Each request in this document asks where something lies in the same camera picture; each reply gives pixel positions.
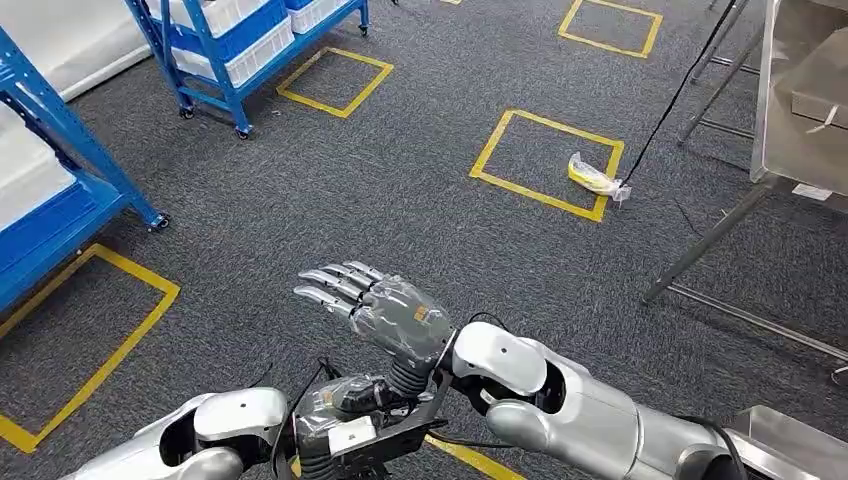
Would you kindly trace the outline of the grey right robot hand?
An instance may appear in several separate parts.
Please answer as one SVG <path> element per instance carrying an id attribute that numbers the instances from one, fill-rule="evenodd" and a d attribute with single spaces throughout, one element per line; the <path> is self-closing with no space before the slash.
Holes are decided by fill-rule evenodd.
<path id="1" fill-rule="evenodd" d="M 400 275 L 360 261 L 330 263 L 298 273 L 293 292 L 346 320 L 360 337 L 392 356 L 385 380 L 403 398 L 423 393 L 456 332 L 447 311 Z"/>

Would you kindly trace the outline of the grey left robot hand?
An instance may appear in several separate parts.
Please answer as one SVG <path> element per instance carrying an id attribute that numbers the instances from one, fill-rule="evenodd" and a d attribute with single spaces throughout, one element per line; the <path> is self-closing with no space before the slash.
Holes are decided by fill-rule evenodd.
<path id="1" fill-rule="evenodd" d="M 338 470 L 332 455 L 374 440 L 385 427 L 412 411 L 401 402 L 380 406 L 374 399 L 381 377 L 344 376 L 307 390 L 292 413 L 295 445 L 302 479 L 387 479 L 381 463 L 355 473 Z"/>

